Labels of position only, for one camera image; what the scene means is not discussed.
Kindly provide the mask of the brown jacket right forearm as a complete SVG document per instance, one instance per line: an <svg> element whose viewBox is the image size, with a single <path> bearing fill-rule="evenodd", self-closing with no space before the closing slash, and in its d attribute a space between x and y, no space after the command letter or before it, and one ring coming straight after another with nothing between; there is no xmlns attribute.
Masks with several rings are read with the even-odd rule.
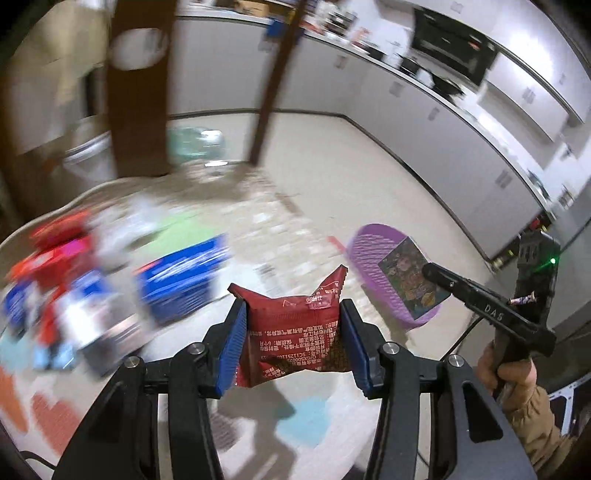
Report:
<svg viewBox="0 0 591 480"><path fill-rule="evenodd" d="M561 434L547 392L534 383L517 384L503 411L538 478L553 479L577 438Z"/></svg>

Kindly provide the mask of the person's right hand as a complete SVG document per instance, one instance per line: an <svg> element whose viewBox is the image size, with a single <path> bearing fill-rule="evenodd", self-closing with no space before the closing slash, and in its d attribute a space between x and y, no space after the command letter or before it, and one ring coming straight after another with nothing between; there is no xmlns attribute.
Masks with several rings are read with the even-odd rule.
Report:
<svg viewBox="0 0 591 480"><path fill-rule="evenodd" d="M494 344L489 343L484 349L476 367L476 375L486 389L493 393L504 381L506 385L513 386L512 393L503 403L503 408L508 411L523 407L536 390L537 369L531 359L517 362L509 362L495 367Z"/></svg>

